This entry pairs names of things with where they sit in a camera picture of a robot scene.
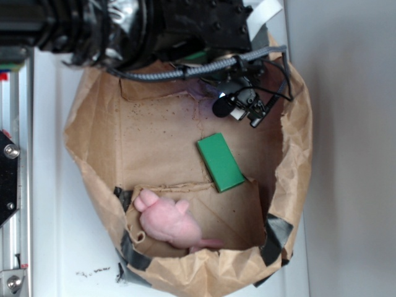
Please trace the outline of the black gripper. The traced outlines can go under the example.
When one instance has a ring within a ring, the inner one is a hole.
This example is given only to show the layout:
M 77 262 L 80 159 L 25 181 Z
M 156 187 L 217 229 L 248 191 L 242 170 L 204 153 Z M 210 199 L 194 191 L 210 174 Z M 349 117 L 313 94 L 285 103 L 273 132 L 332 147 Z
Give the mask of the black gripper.
M 263 72 L 264 46 L 248 30 L 251 6 L 242 1 L 159 1 L 163 20 L 155 54 L 174 64 L 159 81 L 224 82 Z

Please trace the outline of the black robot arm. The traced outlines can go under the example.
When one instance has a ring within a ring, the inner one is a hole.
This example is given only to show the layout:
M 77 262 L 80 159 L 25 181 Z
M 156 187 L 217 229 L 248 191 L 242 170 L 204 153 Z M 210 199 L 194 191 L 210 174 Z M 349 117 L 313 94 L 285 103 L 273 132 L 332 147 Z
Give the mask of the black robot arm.
M 264 72 L 242 1 L 2 1 L 1 72 L 31 49 L 122 79 L 230 80 Z

